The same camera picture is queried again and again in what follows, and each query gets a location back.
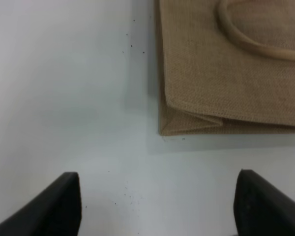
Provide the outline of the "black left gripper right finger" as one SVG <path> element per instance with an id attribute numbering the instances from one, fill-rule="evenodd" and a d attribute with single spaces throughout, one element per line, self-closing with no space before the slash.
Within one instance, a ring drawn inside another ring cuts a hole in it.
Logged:
<path id="1" fill-rule="evenodd" d="M 237 177 L 234 218 L 239 236 L 295 236 L 295 201 L 253 170 Z"/>

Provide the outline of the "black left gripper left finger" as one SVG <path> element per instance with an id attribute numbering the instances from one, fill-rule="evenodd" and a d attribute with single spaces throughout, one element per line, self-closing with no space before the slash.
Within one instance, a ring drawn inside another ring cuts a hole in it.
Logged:
<path id="1" fill-rule="evenodd" d="M 79 175 L 66 172 L 0 223 L 0 236 L 76 236 L 81 220 Z"/>

